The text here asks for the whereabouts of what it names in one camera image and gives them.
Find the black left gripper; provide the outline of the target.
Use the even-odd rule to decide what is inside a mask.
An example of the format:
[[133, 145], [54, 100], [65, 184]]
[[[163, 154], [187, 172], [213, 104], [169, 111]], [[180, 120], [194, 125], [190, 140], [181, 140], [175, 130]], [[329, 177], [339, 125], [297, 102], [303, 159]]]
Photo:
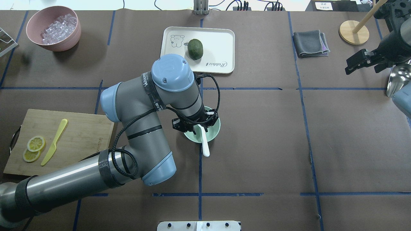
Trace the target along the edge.
[[184, 116], [176, 109], [172, 109], [172, 111], [178, 116], [178, 118], [172, 120], [173, 129], [182, 133], [194, 132], [194, 126], [196, 125], [204, 127], [207, 131], [219, 119], [217, 108], [211, 110], [201, 109], [197, 114], [189, 117]]

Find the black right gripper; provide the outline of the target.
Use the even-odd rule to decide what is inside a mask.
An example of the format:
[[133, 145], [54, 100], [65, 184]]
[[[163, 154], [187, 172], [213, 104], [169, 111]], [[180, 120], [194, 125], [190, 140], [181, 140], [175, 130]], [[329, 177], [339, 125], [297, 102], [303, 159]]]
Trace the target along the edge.
[[345, 74], [364, 67], [374, 67], [376, 73], [410, 60], [410, 1], [388, 0], [374, 13], [374, 18], [384, 19], [389, 30], [379, 46], [369, 52], [361, 49], [346, 60]]

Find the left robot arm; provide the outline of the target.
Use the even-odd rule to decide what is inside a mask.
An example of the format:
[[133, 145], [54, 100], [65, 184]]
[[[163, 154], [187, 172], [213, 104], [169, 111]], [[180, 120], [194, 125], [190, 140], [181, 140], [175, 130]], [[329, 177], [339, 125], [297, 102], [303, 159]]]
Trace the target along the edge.
[[207, 111], [200, 93], [201, 78], [177, 54], [156, 60], [150, 71], [104, 90], [100, 104], [107, 118], [122, 123], [112, 147], [43, 176], [1, 184], [1, 229], [18, 227], [59, 206], [141, 179], [159, 184], [174, 175], [176, 165], [157, 112], [173, 111], [173, 128], [186, 133], [205, 129], [218, 119]]

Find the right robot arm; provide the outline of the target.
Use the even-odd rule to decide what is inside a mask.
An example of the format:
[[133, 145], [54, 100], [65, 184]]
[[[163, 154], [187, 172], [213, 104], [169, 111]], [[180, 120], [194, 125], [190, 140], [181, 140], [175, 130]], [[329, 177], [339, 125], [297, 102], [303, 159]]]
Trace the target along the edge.
[[364, 67], [374, 67], [376, 73], [390, 68], [386, 95], [392, 98], [400, 111], [410, 117], [410, 1], [379, 0], [358, 25], [362, 27], [371, 16], [384, 19], [389, 34], [373, 51], [361, 49], [349, 57], [345, 73], [349, 75]]

